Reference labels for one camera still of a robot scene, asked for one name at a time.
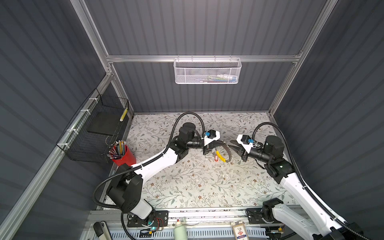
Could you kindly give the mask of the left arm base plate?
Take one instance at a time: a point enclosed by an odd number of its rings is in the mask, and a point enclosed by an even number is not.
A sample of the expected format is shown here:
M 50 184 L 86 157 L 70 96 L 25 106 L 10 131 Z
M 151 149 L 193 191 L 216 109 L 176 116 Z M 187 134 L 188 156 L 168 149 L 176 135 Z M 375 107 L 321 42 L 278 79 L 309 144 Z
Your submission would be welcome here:
M 169 220 L 169 211 L 154 210 L 146 219 L 142 220 L 134 214 L 128 214 L 126 226 L 139 227 L 166 227 Z

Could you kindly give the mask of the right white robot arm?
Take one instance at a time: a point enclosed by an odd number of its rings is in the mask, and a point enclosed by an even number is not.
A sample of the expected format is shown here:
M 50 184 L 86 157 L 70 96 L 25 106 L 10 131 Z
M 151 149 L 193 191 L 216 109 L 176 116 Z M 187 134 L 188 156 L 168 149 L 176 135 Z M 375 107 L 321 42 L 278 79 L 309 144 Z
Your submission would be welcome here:
M 248 135 L 238 135 L 231 141 L 233 149 L 242 160 L 252 158 L 264 163 L 267 173 L 291 194 L 309 216 L 308 219 L 291 210 L 278 198 L 265 201 L 261 217 L 267 223 L 279 221 L 305 240 L 363 240 L 364 233 L 356 223 L 329 209 L 325 202 L 307 186 L 294 166 L 284 159 L 284 143 L 277 136 L 267 136 L 260 144 Z

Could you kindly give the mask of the white bottle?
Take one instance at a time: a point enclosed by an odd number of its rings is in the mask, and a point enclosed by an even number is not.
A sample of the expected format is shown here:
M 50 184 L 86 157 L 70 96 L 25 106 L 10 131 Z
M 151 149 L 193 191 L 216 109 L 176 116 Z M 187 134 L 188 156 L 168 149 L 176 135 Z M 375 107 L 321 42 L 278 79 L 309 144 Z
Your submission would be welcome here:
M 188 240 L 187 228 L 180 220 L 175 224 L 174 240 Z

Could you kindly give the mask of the playing card box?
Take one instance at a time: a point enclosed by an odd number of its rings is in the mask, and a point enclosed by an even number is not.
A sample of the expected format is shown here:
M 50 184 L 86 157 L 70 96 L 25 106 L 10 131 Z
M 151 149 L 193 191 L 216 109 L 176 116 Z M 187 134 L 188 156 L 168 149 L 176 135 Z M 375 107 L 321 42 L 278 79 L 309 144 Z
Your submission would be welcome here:
M 243 222 L 231 223 L 231 226 L 236 240 L 249 240 L 249 236 Z

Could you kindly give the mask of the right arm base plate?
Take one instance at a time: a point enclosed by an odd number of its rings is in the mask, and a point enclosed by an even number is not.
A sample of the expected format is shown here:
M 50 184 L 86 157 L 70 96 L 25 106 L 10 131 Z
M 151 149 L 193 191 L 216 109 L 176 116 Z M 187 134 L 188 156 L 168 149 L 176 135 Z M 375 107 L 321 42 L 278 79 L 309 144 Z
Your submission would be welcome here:
M 250 224 L 268 224 L 270 222 L 268 211 L 262 208 L 248 208 L 245 211 Z

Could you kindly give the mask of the yellow marker in basket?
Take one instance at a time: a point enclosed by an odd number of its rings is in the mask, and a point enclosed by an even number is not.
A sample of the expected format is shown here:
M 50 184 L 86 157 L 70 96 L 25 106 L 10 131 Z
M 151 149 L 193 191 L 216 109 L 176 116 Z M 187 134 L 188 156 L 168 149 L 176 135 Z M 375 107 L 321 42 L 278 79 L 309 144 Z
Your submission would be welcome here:
M 128 108 L 125 108 L 123 113 L 122 113 L 122 115 L 121 115 L 121 117 L 120 117 L 120 122 L 124 121 L 124 119 L 125 119 L 125 117 L 127 115 L 127 112 L 128 112 Z

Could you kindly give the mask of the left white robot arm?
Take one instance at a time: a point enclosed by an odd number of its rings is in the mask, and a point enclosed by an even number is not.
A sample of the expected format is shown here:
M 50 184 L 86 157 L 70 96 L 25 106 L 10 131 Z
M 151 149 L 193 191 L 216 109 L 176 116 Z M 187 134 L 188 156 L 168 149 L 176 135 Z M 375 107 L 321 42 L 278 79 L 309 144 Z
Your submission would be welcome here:
M 228 145 L 220 140 L 220 133 L 209 130 L 201 135 L 193 123 L 185 123 L 179 130 L 179 135 L 171 138 L 167 151 L 161 152 L 139 164 L 121 165 L 118 173 L 137 168 L 136 170 L 111 179 L 107 189 L 107 196 L 124 214 L 133 214 L 148 226 L 155 218 L 155 210 L 142 197 L 144 184 L 163 169 L 181 161 L 188 155 L 189 149 L 202 149 L 207 155 L 217 147 L 223 147 L 228 157 L 231 153 Z

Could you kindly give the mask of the red pencil cup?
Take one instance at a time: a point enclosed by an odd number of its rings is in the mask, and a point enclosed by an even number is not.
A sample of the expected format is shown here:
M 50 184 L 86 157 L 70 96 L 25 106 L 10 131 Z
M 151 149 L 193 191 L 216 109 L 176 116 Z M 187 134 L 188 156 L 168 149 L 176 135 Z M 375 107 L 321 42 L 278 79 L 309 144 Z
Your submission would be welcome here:
M 124 164 L 128 166 L 132 166 L 137 163 L 137 160 L 133 153 L 130 151 L 125 141 L 117 141 L 115 142 L 111 148 L 107 156 L 118 166 L 122 166 Z

